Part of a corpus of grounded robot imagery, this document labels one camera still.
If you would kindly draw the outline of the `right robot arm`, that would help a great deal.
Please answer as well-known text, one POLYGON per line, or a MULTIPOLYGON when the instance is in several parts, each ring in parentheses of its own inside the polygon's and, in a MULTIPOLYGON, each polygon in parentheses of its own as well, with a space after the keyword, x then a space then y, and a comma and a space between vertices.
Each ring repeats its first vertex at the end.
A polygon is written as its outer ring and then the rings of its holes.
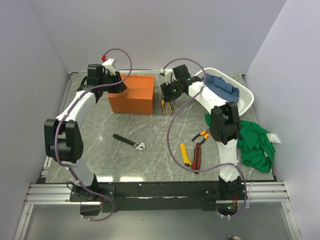
POLYGON ((160 86, 164 102, 170 103, 186 94, 210 113, 209 134, 217 142, 220 165, 225 166, 219 172, 219 179, 225 182, 218 188, 219 195, 226 200, 231 199, 237 192, 232 182, 240 176, 239 171, 235 170, 238 163, 236 145, 241 130, 240 116, 247 108, 238 107, 236 101, 227 102, 226 98, 216 94, 206 84, 209 77, 218 77, 239 92, 248 89, 212 67, 204 68, 194 76, 190 75, 185 65, 174 69, 162 68, 160 74, 166 81, 169 80, 160 86))

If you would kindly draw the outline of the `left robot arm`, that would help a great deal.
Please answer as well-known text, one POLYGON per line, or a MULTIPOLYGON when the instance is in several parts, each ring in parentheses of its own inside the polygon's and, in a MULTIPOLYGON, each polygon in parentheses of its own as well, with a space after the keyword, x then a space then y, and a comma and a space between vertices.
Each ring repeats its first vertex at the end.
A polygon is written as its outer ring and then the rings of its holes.
POLYGON ((55 119, 44 122, 45 153, 67 168, 86 200, 94 201, 100 194, 96 176, 84 159, 84 143, 79 125, 99 101, 104 92, 118 94, 127 89, 112 60, 103 64, 89 64, 76 95, 68 107, 55 119))

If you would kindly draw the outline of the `clear acrylic drawer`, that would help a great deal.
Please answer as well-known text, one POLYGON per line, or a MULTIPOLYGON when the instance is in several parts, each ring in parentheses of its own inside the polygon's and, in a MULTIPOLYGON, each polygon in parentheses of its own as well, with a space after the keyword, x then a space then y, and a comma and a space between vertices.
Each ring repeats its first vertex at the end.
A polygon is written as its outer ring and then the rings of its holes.
MULTIPOLYGON (((163 115, 162 109, 161 109, 161 100, 163 100, 161 87, 160 86, 155 86, 155 88, 154 88, 154 99, 153 99, 153 114, 154 115, 163 115)), ((173 109, 173 112, 174 112, 174 103, 171 102, 171 105, 172 105, 172 109, 173 109)), ((170 113, 169 106, 168 106, 167 103, 164 105, 164 107, 165 107, 165 111, 166 111, 165 115, 171 115, 172 116, 173 113, 170 113)))

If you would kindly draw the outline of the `orange drawer box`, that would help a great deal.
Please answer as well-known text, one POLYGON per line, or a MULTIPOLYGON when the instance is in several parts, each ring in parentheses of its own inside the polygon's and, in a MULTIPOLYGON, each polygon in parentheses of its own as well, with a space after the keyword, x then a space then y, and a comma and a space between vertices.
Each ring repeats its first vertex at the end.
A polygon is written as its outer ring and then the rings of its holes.
POLYGON ((110 93, 108 100, 114 113, 152 115, 155 99, 155 77, 130 75, 122 93, 110 93))

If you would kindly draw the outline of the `yellow needle-nose pliers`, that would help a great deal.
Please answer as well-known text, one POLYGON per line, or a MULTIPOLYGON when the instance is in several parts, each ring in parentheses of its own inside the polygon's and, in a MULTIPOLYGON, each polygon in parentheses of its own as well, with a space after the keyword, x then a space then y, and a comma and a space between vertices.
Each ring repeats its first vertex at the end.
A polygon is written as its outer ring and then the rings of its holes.
POLYGON ((161 110, 162 110, 162 114, 166 115, 166 109, 165 109, 165 104, 168 104, 168 109, 169 109, 169 113, 172 114, 173 113, 173 107, 171 102, 167 102, 164 99, 161 100, 161 110))

